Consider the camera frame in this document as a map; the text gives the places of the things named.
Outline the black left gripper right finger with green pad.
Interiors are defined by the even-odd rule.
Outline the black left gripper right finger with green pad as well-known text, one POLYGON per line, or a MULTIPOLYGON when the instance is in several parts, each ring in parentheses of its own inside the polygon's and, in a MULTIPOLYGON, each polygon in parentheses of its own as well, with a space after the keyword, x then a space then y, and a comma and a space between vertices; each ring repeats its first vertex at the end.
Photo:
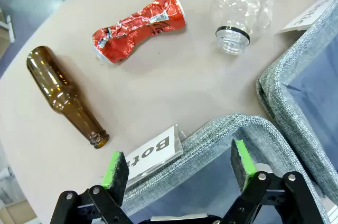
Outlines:
POLYGON ((232 141, 230 162, 240 195, 221 223, 329 223, 300 172, 259 170, 243 141, 232 141))

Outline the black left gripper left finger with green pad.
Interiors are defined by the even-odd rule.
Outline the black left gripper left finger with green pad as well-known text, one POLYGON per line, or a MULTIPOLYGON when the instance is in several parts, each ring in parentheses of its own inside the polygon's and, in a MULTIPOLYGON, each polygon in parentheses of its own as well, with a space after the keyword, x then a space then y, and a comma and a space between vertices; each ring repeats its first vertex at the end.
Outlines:
POLYGON ((82 194, 64 191, 60 194, 50 223, 132 223, 121 209, 129 176, 123 152, 115 152, 98 185, 82 194))

